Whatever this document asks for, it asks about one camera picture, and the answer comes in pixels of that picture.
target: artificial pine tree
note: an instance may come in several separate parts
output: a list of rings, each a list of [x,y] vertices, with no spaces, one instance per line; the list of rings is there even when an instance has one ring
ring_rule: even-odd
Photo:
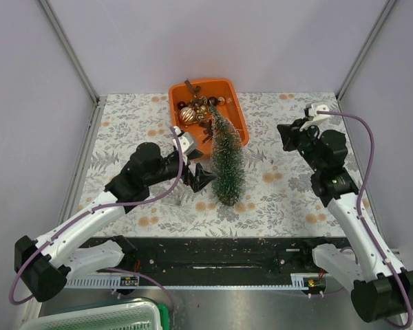
[[[240,135],[228,118],[210,102],[213,117],[213,152],[211,162],[217,178],[213,191],[224,205],[233,206],[240,198],[244,184],[244,162]]]

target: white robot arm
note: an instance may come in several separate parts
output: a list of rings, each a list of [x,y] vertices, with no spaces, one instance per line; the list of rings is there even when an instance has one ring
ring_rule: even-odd
[[[182,180],[198,192],[215,175],[203,170],[199,163],[193,175],[189,170],[189,160],[200,157],[202,153],[196,149],[197,143],[191,134],[176,126],[173,130],[182,149]],[[143,143],[131,155],[120,174],[86,208],[35,240],[21,237],[15,243],[16,272],[37,250],[43,248],[21,274],[34,297],[41,302],[47,301],[57,295],[66,282],[103,268],[120,266],[130,269],[136,261],[136,249],[122,236],[113,237],[95,247],[79,247],[109,223],[130,212],[135,206],[128,205],[129,202],[148,198],[150,186],[177,177],[179,168],[176,148],[167,157],[162,157],[157,144]]]
[[[320,134],[318,125],[331,116],[324,102],[312,103],[304,112],[304,118],[277,126],[283,149],[299,151],[314,170],[310,177],[312,189],[343,228],[359,264],[327,243],[312,247],[308,259],[350,292],[352,304],[364,321],[407,312],[401,286],[413,306],[413,270],[405,269],[378,233],[362,202],[357,203],[359,189],[344,168],[348,153],[345,135],[334,130]]]

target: orange plastic bin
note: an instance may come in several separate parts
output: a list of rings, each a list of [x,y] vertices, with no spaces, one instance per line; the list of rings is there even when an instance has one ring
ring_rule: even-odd
[[[200,86],[200,91],[198,93],[198,98],[205,96],[210,98],[215,96],[219,98],[223,96],[225,98],[224,105],[218,105],[219,112],[227,117],[237,129],[240,134],[240,139],[242,140],[242,146],[246,145],[249,141],[248,128],[246,127],[245,119],[243,117],[242,109],[240,108],[239,100],[235,94],[233,83],[225,78],[206,78],[190,80],[190,83],[194,88]],[[213,146],[213,141],[202,142],[207,135],[204,134],[204,128],[200,127],[198,123],[185,126],[179,121],[178,117],[178,102],[184,101],[188,103],[193,98],[193,94],[190,92],[189,88],[185,84],[174,85],[169,90],[169,102],[170,102],[170,113],[171,122],[189,132],[193,135],[195,140],[198,142],[198,150],[202,151],[204,155],[200,158],[201,160],[210,158],[211,149]]]

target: floral patterned surface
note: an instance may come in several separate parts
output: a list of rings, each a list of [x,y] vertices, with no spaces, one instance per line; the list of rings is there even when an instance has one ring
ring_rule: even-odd
[[[312,171],[298,153],[286,153],[277,124],[304,115],[303,108],[319,100],[338,111],[333,93],[238,93],[249,132],[244,147],[246,192],[234,207],[213,196],[211,186],[194,194],[179,184],[169,197],[135,208],[102,229],[97,236],[160,237],[318,237],[344,236],[334,217],[310,189]],[[142,142],[155,142],[163,155],[172,150],[167,94],[112,94],[107,98],[80,208],[119,173]],[[340,117],[331,117],[321,130],[346,132]],[[359,182],[360,174],[348,142],[346,168]],[[209,162],[202,161],[206,169]],[[171,182],[152,186],[151,196]],[[367,199],[364,204],[369,209]]]

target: green basket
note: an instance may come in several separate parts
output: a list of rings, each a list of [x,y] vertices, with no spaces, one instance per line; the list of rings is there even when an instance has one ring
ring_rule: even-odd
[[[140,300],[37,318],[21,330],[169,330],[164,305]]]

